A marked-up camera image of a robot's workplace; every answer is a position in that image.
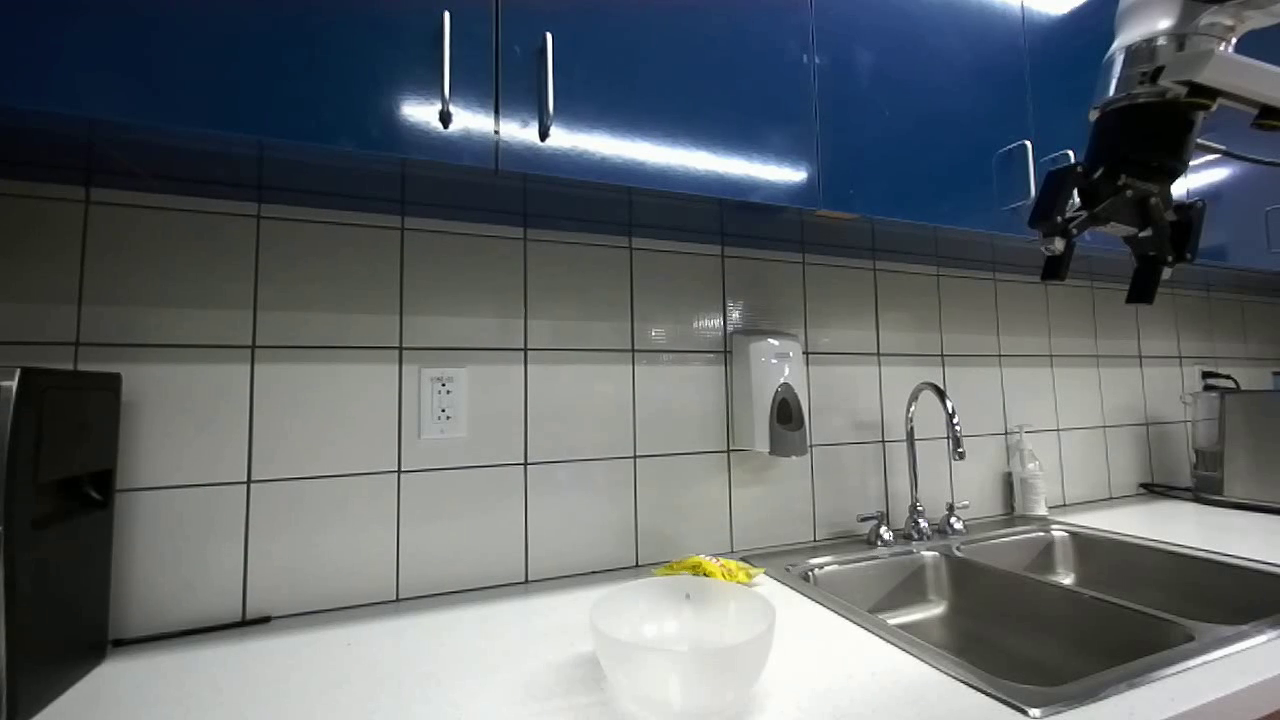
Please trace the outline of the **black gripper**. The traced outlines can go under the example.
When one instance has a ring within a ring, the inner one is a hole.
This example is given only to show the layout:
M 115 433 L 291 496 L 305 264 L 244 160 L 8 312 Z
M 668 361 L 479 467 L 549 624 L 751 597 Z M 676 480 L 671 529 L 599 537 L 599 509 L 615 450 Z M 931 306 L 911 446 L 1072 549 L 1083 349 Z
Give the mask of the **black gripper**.
M 1106 102 L 1082 160 L 1058 162 L 1034 199 L 1042 277 L 1072 273 L 1075 240 L 1096 228 L 1131 251 L 1129 303 L 1151 303 L 1170 264 L 1199 251 L 1205 209 L 1176 199 L 1190 173 L 1199 108 L 1176 95 Z

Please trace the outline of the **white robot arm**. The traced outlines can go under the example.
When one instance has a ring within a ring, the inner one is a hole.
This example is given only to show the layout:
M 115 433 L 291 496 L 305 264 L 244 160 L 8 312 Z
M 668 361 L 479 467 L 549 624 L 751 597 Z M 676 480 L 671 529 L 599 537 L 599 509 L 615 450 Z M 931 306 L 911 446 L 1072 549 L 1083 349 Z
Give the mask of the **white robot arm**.
M 1205 117 L 1219 102 L 1255 132 L 1280 129 L 1280 63 L 1244 56 L 1242 36 L 1280 24 L 1280 0 L 1119 0 L 1106 56 L 1106 92 L 1090 110 L 1090 149 L 1058 162 L 1034 197 L 1042 277 L 1072 277 L 1083 233 L 1119 236 L 1131 251 L 1129 303 L 1199 255 L 1209 209 L 1180 199 Z

